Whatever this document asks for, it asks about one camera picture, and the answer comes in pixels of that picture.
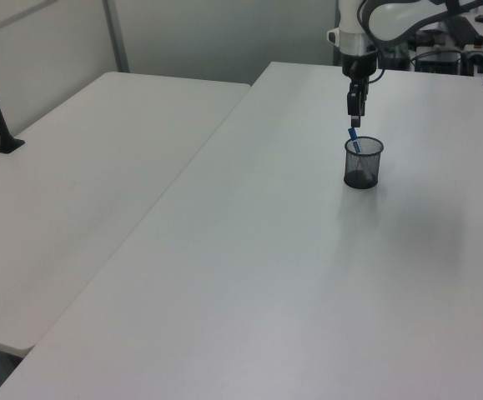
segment black mesh cup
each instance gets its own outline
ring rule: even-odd
[[[360,136],[356,141],[360,152],[352,139],[345,143],[347,159],[345,161],[345,183],[354,189],[369,189],[378,183],[380,154],[384,144],[373,137]]]

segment cable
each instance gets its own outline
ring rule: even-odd
[[[434,50],[432,52],[423,52],[422,54],[420,54],[419,56],[415,56],[413,58],[410,59],[410,62],[414,62],[416,60],[419,60],[421,58],[424,58],[424,57],[429,57],[429,56],[435,56],[436,54],[443,54],[443,53],[458,53],[460,54],[460,59],[463,57],[464,53],[461,52],[460,50]]]
[[[382,72],[380,73],[380,75],[376,79],[369,81],[369,83],[377,83],[380,79],[382,79],[382,77],[385,74],[384,54],[382,53],[382,47],[378,43],[378,40],[376,39],[375,35],[373,35],[373,33],[370,31],[370,29],[367,27],[367,25],[365,25],[364,22],[361,20],[360,11],[361,11],[361,8],[365,5],[366,2],[367,2],[367,0],[363,0],[361,2],[360,6],[358,7],[358,11],[356,12],[356,18],[358,19],[358,23],[360,24],[362,29],[365,31],[365,34],[369,37],[371,42],[373,42],[373,44],[375,45],[376,51],[378,52],[378,59],[379,59],[379,63],[380,63],[380,67],[382,69]]]

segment blue pen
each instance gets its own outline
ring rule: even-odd
[[[361,147],[360,147],[360,142],[358,141],[358,135],[356,134],[356,130],[352,127],[349,128],[349,135],[350,138],[352,139],[352,144],[355,147],[356,154],[361,154]],[[368,163],[365,161],[363,157],[358,157],[360,159],[360,165],[361,169],[363,169],[365,178],[370,181],[373,179],[373,175],[369,169]]]
[[[352,139],[352,144],[355,146],[356,154],[361,154],[360,144],[358,143],[358,135],[356,130],[352,127],[349,128],[349,135]]]

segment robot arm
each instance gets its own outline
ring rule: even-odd
[[[347,97],[351,126],[365,115],[369,79],[376,71],[379,46],[404,42],[434,23],[483,5],[483,0],[340,0],[340,27],[328,38],[343,54],[343,74],[350,78]]]

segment gray wall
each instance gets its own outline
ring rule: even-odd
[[[0,29],[0,105],[12,135],[115,70],[102,0],[58,0]]]
[[[272,61],[332,63],[335,0],[109,1],[132,73],[252,84]]]

